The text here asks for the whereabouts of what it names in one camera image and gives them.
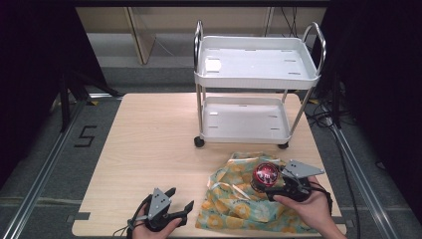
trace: black wire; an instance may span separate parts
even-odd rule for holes
[[[122,232],[121,232],[121,234],[120,234],[120,237],[121,237],[121,235],[123,235],[123,233],[124,233],[124,231],[127,229],[127,227],[128,227],[128,226],[125,226],[125,227],[122,227],[122,228],[120,228],[120,229],[116,230],[114,233],[112,233],[112,236],[114,237],[114,236],[115,236],[115,233],[117,233],[117,232],[119,232],[119,231],[122,231]]]
[[[292,37],[292,34],[293,34],[293,28],[292,28],[292,27],[291,27],[291,25],[290,25],[289,19],[288,19],[288,17],[286,16],[285,11],[283,10],[283,7],[281,7],[281,9],[282,9],[283,16],[285,17],[286,22],[288,23],[288,26],[289,26],[289,30],[290,30],[289,37]]]
[[[328,104],[324,104],[324,106],[328,109],[328,112],[330,114],[331,110],[329,109]],[[343,117],[343,116],[351,116],[351,112],[350,111],[339,111],[338,114],[339,114],[340,117]],[[348,125],[352,125],[352,126],[356,126],[357,125],[357,123],[355,121],[350,122],[350,121],[346,121],[344,119],[339,119],[339,120],[341,122],[345,123],[345,124],[348,124]]]
[[[336,133],[334,132],[334,130],[331,127],[328,127],[328,129],[331,131],[332,135],[335,138],[335,144],[338,148],[338,152],[339,152],[340,157],[341,157],[341,164],[342,164],[342,168],[343,168],[343,171],[344,171],[344,177],[345,177],[345,180],[346,180],[346,183],[347,183],[347,188],[348,188],[348,191],[350,193],[350,198],[351,198],[351,202],[353,204],[354,214],[355,214],[355,217],[356,217],[356,231],[357,231],[357,238],[359,239],[360,238],[359,212],[357,210],[357,204],[356,204],[356,199],[354,197],[353,190],[351,189],[351,184],[350,184],[350,180],[349,180],[349,176],[348,176],[348,172],[347,172],[347,167],[345,165],[344,155],[343,155],[341,145],[340,145],[340,142],[339,142],[339,139],[338,139]]]
[[[310,47],[310,46],[308,46],[308,45],[306,45],[306,46],[307,46],[308,51],[311,53],[311,52],[313,51],[313,49],[314,49],[314,48],[312,48],[312,47]]]
[[[322,186],[322,185],[320,185],[319,183],[312,182],[312,181],[310,181],[310,183],[315,184],[315,185],[319,186],[320,188],[322,188],[323,190],[325,190],[325,188],[323,188],[323,186]]]
[[[322,107],[326,107],[325,104],[326,104],[326,101],[325,100],[322,100],[320,102],[319,106],[317,106],[314,109],[314,114],[311,115],[311,116],[307,115],[307,118],[314,120],[314,122],[311,122],[310,123],[310,126],[312,126],[312,125],[314,125],[316,123],[319,127],[323,127],[323,128],[326,127],[326,128],[328,128],[331,131],[332,135],[334,136],[335,144],[337,146],[337,149],[338,149],[338,152],[339,152],[339,155],[340,155],[340,158],[341,158],[341,165],[342,165],[342,168],[343,168],[343,171],[344,171],[344,177],[345,177],[345,180],[346,180],[348,191],[350,193],[350,198],[351,198],[351,202],[352,202],[354,213],[355,213],[355,217],[356,217],[356,234],[357,234],[357,238],[359,239],[360,238],[360,218],[359,218],[359,212],[357,210],[356,199],[354,197],[354,193],[353,193],[353,190],[351,188],[351,183],[350,183],[350,180],[349,180],[349,175],[348,175],[348,172],[347,172],[347,167],[345,165],[345,159],[344,159],[343,151],[341,149],[341,145],[340,145],[340,142],[339,142],[339,139],[338,139],[337,134],[331,128],[333,126],[332,121],[331,121],[330,124],[326,124],[326,122],[321,121],[321,119],[330,118],[330,116],[331,116],[331,112],[330,111],[326,112],[322,108]],[[321,109],[322,110],[322,113],[317,113],[317,110],[318,109]]]
[[[145,205],[150,200],[151,197],[152,197],[152,195],[149,194],[145,199],[143,199],[143,201],[137,207],[137,209],[136,209],[135,213],[133,214],[133,217],[132,217],[132,219],[130,221],[130,223],[131,223],[132,226],[133,226],[133,224],[134,224],[134,222],[136,220],[137,214],[139,214],[140,209],[143,207],[143,205]]]
[[[268,30],[268,26],[270,25],[270,18],[268,18],[267,19],[267,24],[266,24],[266,29],[265,29],[265,34],[264,34],[264,37],[267,37],[267,34],[268,34],[268,32],[267,32],[267,30]]]
[[[299,179],[288,169],[284,169],[286,172],[288,172],[289,174],[292,175],[293,180],[298,184],[298,186],[302,186],[301,182],[299,181]]]
[[[326,202],[328,203],[329,215],[332,215],[332,198],[331,198],[331,193],[329,193],[328,191],[326,191],[325,188],[323,188],[321,185],[319,185],[319,186],[321,188],[319,188],[319,187],[311,187],[311,190],[322,192],[325,195]]]
[[[141,225],[145,225],[145,223],[144,223],[144,222],[139,223],[139,224],[135,225],[135,226],[133,227],[133,229],[134,229],[134,228],[136,228],[136,227],[138,227],[138,226],[141,226]]]
[[[298,8],[294,7],[293,8],[293,29],[294,29],[294,36],[297,37],[298,36],[298,29],[296,27],[296,16],[298,14]]]

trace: cart wheel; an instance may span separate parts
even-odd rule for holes
[[[289,147],[289,143],[288,143],[288,142],[286,142],[286,143],[284,143],[284,144],[278,144],[278,147],[279,147],[279,149],[286,149],[286,148],[288,148],[288,147]]]
[[[196,147],[202,147],[205,144],[204,139],[202,139],[200,136],[196,136],[193,141],[195,142]]]

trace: human hand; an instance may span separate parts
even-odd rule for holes
[[[138,216],[142,216],[145,213],[145,207],[147,204],[140,208]],[[132,239],[165,239],[176,229],[177,225],[182,221],[181,218],[176,218],[170,221],[166,227],[159,232],[150,231],[143,221],[136,221],[133,231]]]
[[[316,177],[311,176],[308,180],[310,184],[318,185]],[[275,195],[273,198],[298,212],[301,219],[324,238],[345,238],[332,220],[326,196],[322,192],[312,191],[311,197],[304,202],[297,202],[281,195]]]

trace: cable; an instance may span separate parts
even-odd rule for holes
[[[265,33],[264,33],[264,37],[267,37],[269,29],[268,26],[270,25],[270,21],[271,21],[271,17],[267,18],[267,23],[266,23],[266,28],[265,28]]]
[[[292,37],[292,34],[294,34],[294,32],[293,32],[293,28],[292,28],[292,26],[290,25],[290,22],[289,22],[288,17],[286,16],[285,10],[283,9],[283,7],[281,7],[281,9],[282,9],[283,16],[284,16],[284,17],[285,17],[285,19],[286,19],[286,23],[288,24],[289,29],[290,29],[290,34],[289,34],[289,37]]]
[[[132,219],[129,221],[129,226],[131,227],[135,227],[134,223],[136,222],[136,218],[137,218],[137,214],[139,214],[140,209],[143,207],[143,205],[145,205],[146,203],[148,203],[148,201],[151,201],[152,199],[152,194],[149,194],[145,199],[143,199],[143,201],[140,203],[140,205],[137,207],[135,213],[133,214]]]
[[[120,234],[120,237],[121,237],[126,229],[127,229],[127,226],[122,227],[122,228],[116,230],[114,233],[112,233],[112,237],[114,237],[115,236],[115,233],[117,233],[119,231],[121,231],[121,234]]]
[[[294,7],[293,8],[293,29],[294,29],[294,36],[296,38],[298,38],[298,29],[296,27],[296,16],[297,16],[297,14],[298,14],[298,8]]]
[[[325,197],[326,197],[326,202],[328,203],[328,210],[329,210],[329,215],[331,215],[331,213],[332,213],[332,198],[331,198],[331,193],[329,193],[328,191],[326,191],[325,190],[325,188],[323,188],[323,186],[322,185],[320,185],[319,183],[316,183],[316,182],[312,182],[312,181],[310,181],[310,184],[312,183],[312,184],[315,184],[315,185],[317,185],[317,186],[319,186],[319,187],[312,187],[312,186],[310,186],[310,187],[307,187],[307,186],[302,186],[302,184],[301,184],[301,182],[300,182],[300,180],[295,176],[295,174],[294,173],[292,173],[290,170],[288,170],[288,169],[286,169],[286,168],[284,168],[284,170],[286,171],[286,172],[288,172],[289,174],[291,174],[292,175],[292,177],[289,177],[288,176],[288,178],[290,178],[290,179],[292,179],[292,180],[294,180],[297,184],[298,184],[298,190],[299,191],[302,191],[302,189],[304,189],[304,190],[307,190],[309,193],[311,193],[311,191],[319,191],[319,192],[322,192],[324,195],[325,195]]]
[[[321,103],[314,109],[314,114],[313,115],[308,115],[307,114],[307,118],[313,120],[313,122],[310,123],[310,126],[314,125],[315,123],[322,128],[328,128],[332,135],[334,136],[334,141],[335,141],[335,145],[337,146],[340,158],[341,158],[341,165],[342,165],[342,169],[344,171],[344,178],[347,184],[347,188],[348,191],[350,193],[350,198],[351,198],[351,202],[353,205],[353,209],[354,209],[354,214],[355,214],[355,218],[356,218],[356,234],[357,234],[357,239],[360,239],[360,218],[359,218],[359,212],[357,210],[357,204],[356,204],[356,199],[354,197],[354,193],[353,190],[351,188],[351,183],[349,180],[349,175],[347,172],[347,167],[345,165],[345,158],[343,155],[343,151],[341,149],[341,145],[339,142],[339,139],[337,137],[337,135],[335,134],[335,132],[333,131],[332,127],[333,127],[333,123],[332,120],[330,121],[330,124],[323,122],[322,119],[330,119],[330,115],[331,112],[327,111],[326,108],[324,109],[324,104],[326,104],[326,100],[322,100]]]

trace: white cart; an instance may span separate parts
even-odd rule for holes
[[[306,46],[310,29],[321,42],[316,67]],[[325,59],[325,39],[311,23],[302,39],[263,37],[203,37],[198,21],[194,40],[199,136],[195,145],[210,142],[274,143],[287,148],[306,103],[319,80]],[[206,88],[284,90],[278,98],[207,97]],[[308,90],[290,126],[284,103],[288,90]]]

